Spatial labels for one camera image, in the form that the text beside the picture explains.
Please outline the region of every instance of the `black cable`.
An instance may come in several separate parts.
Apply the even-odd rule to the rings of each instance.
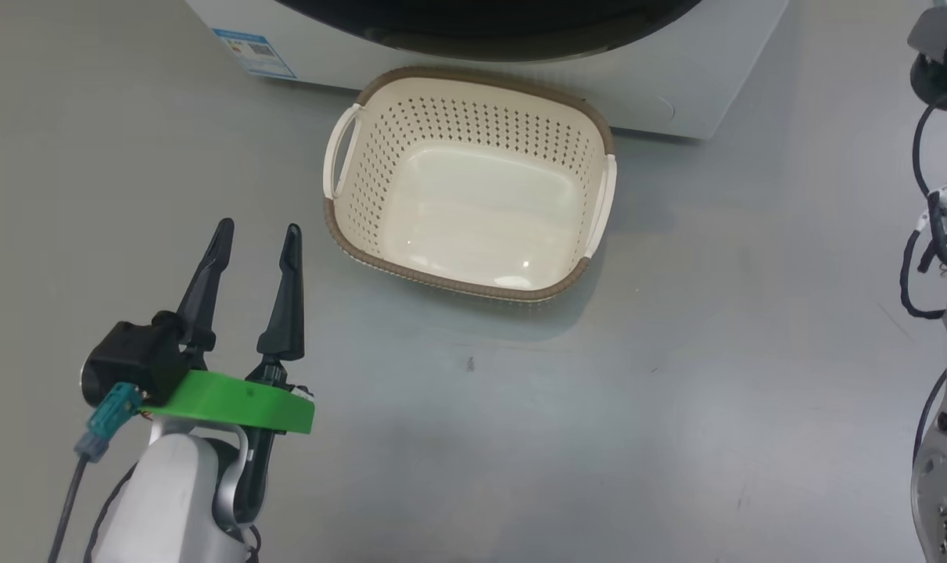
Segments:
[[[59,524],[56,525],[56,537],[52,538],[52,548],[48,550],[48,563],[57,563],[57,559],[59,559],[59,549],[63,547],[63,536],[66,535],[66,527],[70,524],[70,512],[73,512],[74,501],[77,499],[77,489],[81,488],[81,479],[84,478],[84,470],[87,469],[87,466],[88,457],[80,456],[80,459],[77,459],[74,476],[70,478],[70,488],[66,489],[63,513],[59,514]]]
[[[945,222],[942,221],[942,208],[938,206],[938,192],[931,193],[928,196],[928,227],[931,229],[931,239],[935,247],[935,256],[938,261],[947,267],[947,234],[945,233]]]
[[[928,318],[928,320],[934,321],[937,318],[942,318],[942,315],[945,314],[944,310],[920,310],[917,309],[910,302],[910,294],[908,291],[908,277],[910,275],[910,261],[912,260],[912,255],[914,254],[914,245],[917,243],[917,238],[921,235],[920,231],[912,231],[912,235],[908,237],[908,243],[905,245],[905,256],[901,262],[901,304],[905,306],[905,309],[908,310],[908,314],[912,317],[918,318]]]
[[[921,274],[927,274],[931,267],[931,261],[935,258],[935,241],[928,240],[928,246],[924,247],[924,253],[921,253],[921,260],[917,263],[917,270]]]
[[[914,128],[914,139],[912,141],[912,168],[914,170],[914,181],[917,182],[917,188],[921,190],[921,195],[928,197],[928,184],[924,181],[924,175],[921,174],[921,136],[924,135],[924,125],[928,122],[928,117],[931,117],[931,114],[934,113],[939,107],[945,106],[947,103],[947,94],[945,96],[939,97],[939,99],[928,104],[928,107],[924,110],[924,113],[921,114],[921,118],[917,121],[917,126]]]
[[[129,471],[126,471],[122,479],[115,484],[115,488],[112,488],[112,493],[105,499],[105,503],[102,504],[101,512],[98,513],[98,519],[95,520],[94,528],[91,528],[91,537],[88,538],[88,547],[84,549],[84,563],[91,563],[91,553],[94,552],[95,545],[98,545],[98,533],[101,531],[101,524],[105,521],[105,517],[108,516],[108,510],[112,508],[112,502],[119,496],[119,492],[122,492],[122,488],[126,486],[126,483],[133,478],[133,471],[136,471],[136,464],[133,464],[133,467],[130,467]]]
[[[938,390],[942,388],[942,384],[945,382],[945,370],[942,370],[942,375],[938,376],[938,381],[935,381],[935,385],[931,388],[931,392],[928,393],[928,398],[924,400],[924,407],[921,409],[921,417],[917,420],[917,430],[914,431],[914,450],[912,452],[912,464],[917,460],[917,451],[921,448],[921,437],[924,435],[924,425],[928,421],[928,413],[931,412],[931,404],[935,402],[935,397],[938,395]]]
[[[247,558],[247,563],[258,563],[258,554],[261,553],[261,533],[258,532],[258,527],[254,524],[251,524],[250,530],[254,534],[257,545],[251,548],[251,556]]]

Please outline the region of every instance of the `basket rim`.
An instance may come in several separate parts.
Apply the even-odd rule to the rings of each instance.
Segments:
[[[548,86],[542,86],[512,78],[503,74],[494,74],[493,72],[483,70],[469,70],[458,68],[439,68],[432,66],[406,66],[385,72],[369,83],[362,92],[359,92],[355,103],[359,106],[365,106],[366,103],[377,91],[383,89],[387,84],[403,80],[405,78],[433,78],[439,80],[450,80],[455,82],[470,82],[473,84],[482,84],[484,86],[494,86],[505,90],[521,92],[530,96],[539,97],[539,99],[548,99],[576,109],[583,113],[585,117],[591,120],[598,134],[601,136],[602,145],[605,148],[605,154],[615,154],[615,142],[612,139],[612,129],[609,127],[605,117],[595,109],[591,104],[583,99],[578,99],[569,93],[562,92]]]
[[[588,259],[587,256],[581,257],[580,260],[577,260],[577,265],[570,271],[570,274],[567,274],[556,284],[548,286],[548,288],[495,288],[492,285],[470,284],[468,281],[462,282],[458,279],[442,278],[441,275],[427,274],[427,272],[414,270],[412,267],[400,266],[400,264],[392,263],[392,261],[362,252],[358,246],[352,245],[351,241],[341,232],[341,227],[338,226],[337,218],[334,215],[334,200],[327,199],[327,197],[324,197],[324,221],[327,222],[327,229],[331,232],[331,236],[338,243],[338,246],[341,246],[341,250],[344,250],[345,253],[348,253],[348,256],[360,261],[360,263],[375,267],[377,270],[388,271],[390,274],[399,275],[399,277],[410,279],[413,282],[420,282],[420,284],[434,285],[437,288],[449,289],[452,292],[469,293],[471,296],[483,296],[483,298],[512,300],[512,302],[542,302],[542,300],[552,299],[558,293],[563,292],[564,289],[574,285],[591,262],[591,259]]]
[[[583,99],[578,99],[578,97],[553,88],[549,88],[548,86],[528,83],[510,76],[492,74],[491,72],[430,66],[409,66],[398,68],[386,72],[386,74],[380,75],[375,80],[370,82],[369,85],[367,85],[362,90],[362,92],[359,93],[355,103],[358,106],[365,107],[365,104],[369,103],[369,100],[371,100],[376,92],[378,92],[380,89],[383,89],[383,87],[386,85],[397,80],[404,80],[408,78],[431,78],[481,84],[520,92],[530,96],[538,97],[538,99],[546,99],[561,104],[562,106],[568,106],[572,109],[576,109],[584,114],[584,116],[587,117],[592,122],[592,124],[594,124],[599,136],[601,136],[606,157],[614,157],[615,144],[612,139],[612,129],[609,128],[608,122],[605,121],[605,117],[603,117],[597,109],[591,106],[591,104]],[[341,250],[344,250],[348,256],[360,261],[360,263],[366,264],[366,266],[375,267],[377,270],[387,271],[389,274],[399,275],[399,277],[410,279],[410,281],[413,282],[420,282],[420,284],[433,285],[437,288],[448,289],[448,291],[452,292],[468,293],[469,295],[473,296],[483,296],[483,298],[504,299],[511,300],[512,302],[527,303],[542,302],[542,300],[552,299],[557,296],[558,293],[563,292],[570,288],[571,285],[574,285],[578,281],[578,278],[584,274],[584,271],[587,270],[588,264],[591,262],[590,257],[581,256],[569,274],[567,274],[563,279],[560,279],[560,281],[556,282],[556,284],[548,286],[548,288],[496,288],[496,286],[493,285],[470,284],[468,281],[462,282],[458,281],[458,279],[444,278],[441,277],[441,275],[427,274],[425,271],[414,270],[414,268],[401,266],[401,264],[392,263],[392,261],[380,259],[380,257],[373,256],[373,254],[363,252],[362,249],[359,249],[358,246],[353,245],[347,236],[341,232],[341,227],[338,225],[335,214],[334,199],[328,199],[326,196],[324,197],[324,221],[327,222],[327,229],[331,232],[331,236],[333,236],[335,242],[338,243],[338,246],[341,246]]]

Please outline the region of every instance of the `beige basket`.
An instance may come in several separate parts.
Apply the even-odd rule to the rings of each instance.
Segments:
[[[324,214],[363,264],[538,302],[587,268],[615,175],[612,132],[583,100],[491,75],[404,68],[366,87],[335,126]]]

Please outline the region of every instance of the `gray floor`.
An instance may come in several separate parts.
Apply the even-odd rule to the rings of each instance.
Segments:
[[[896,275],[923,7],[792,1],[712,142],[617,139],[594,265],[523,310],[341,254],[320,174],[350,97],[245,75],[182,0],[0,0],[0,561],[48,549],[84,355],[175,307],[225,215],[210,363],[233,375],[285,225],[307,235],[290,371],[318,417],[277,445],[265,561],[919,560],[910,439],[945,334]],[[946,117],[927,152],[945,179]],[[144,439],[88,470],[63,560]]]

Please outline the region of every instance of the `white washing machine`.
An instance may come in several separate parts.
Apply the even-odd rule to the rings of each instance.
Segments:
[[[788,0],[187,0],[252,74],[362,89],[411,65],[513,74],[613,127],[710,138]]]

